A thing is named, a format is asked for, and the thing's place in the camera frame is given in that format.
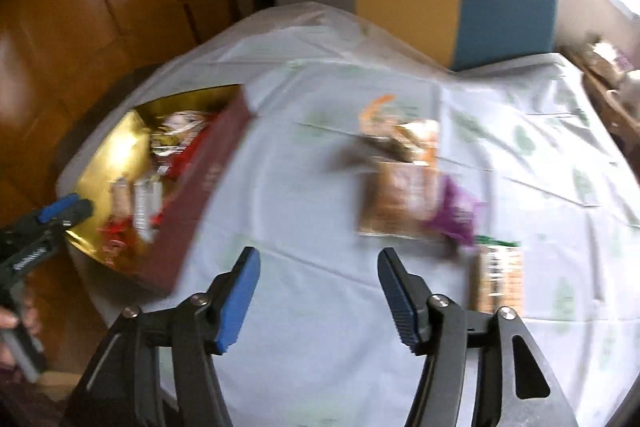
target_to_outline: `box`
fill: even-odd
[[[103,227],[111,214],[110,183],[124,175],[132,184],[151,167],[150,130],[179,110],[220,112],[186,172],[170,187],[172,203],[151,244],[140,236],[128,255],[111,266],[158,293],[174,288],[191,239],[220,174],[252,119],[241,86],[221,86],[167,96],[130,110],[103,140],[82,172],[75,191],[94,202],[94,215],[68,231],[76,248],[102,264]]]

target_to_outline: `screw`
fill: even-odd
[[[518,316],[516,310],[513,308],[509,308],[508,306],[503,306],[498,310],[500,317],[507,319],[508,321],[512,321],[514,318]]]
[[[140,308],[137,306],[127,306],[122,311],[122,316],[126,319],[135,319],[140,315]]]
[[[444,295],[436,293],[429,297],[429,304],[438,308],[446,308],[447,306],[449,306],[449,299],[447,299]]]
[[[194,293],[189,297],[189,302],[194,306],[204,306],[209,304],[209,296],[206,293]]]

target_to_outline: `blue gripper pad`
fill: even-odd
[[[378,279],[391,309],[400,340],[414,351],[420,343],[416,328],[417,312],[384,250],[378,256]]]
[[[72,204],[78,202],[80,200],[80,196],[78,194],[73,193],[65,196],[64,198],[60,198],[55,203],[51,203],[49,206],[45,206],[40,213],[38,214],[38,221],[41,223],[48,223],[56,217],[60,212],[70,207]]]
[[[254,247],[245,247],[232,273],[237,272],[238,268],[236,281],[220,310],[220,327],[216,335],[216,346],[220,354],[225,353],[238,339],[244,316],[260,277],[260,252]]]

